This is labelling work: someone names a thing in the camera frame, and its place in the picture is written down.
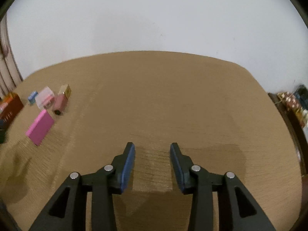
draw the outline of table surface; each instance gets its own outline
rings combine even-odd
[[[66,112],[52,115],[55,125],[42,144],[25,136],[39,113],[26,105],[0,150],[2,179],[10,177],[1,194],[23,230],[70,172],[95,172],[129,141],[136,159],[129,188],[114,197],[118,230],[187,230],[192,197],[176,185],[172,142],[210,172],[233,171],[277,230],[289,230],[298,218],[294,144],[275,105],[244,68],[191,54],[113,53],[37,71],[16,91],[25,100],[33,90],[57,92],[66,83],[72,89]],[[214,202],[217,230],[216,195]]]

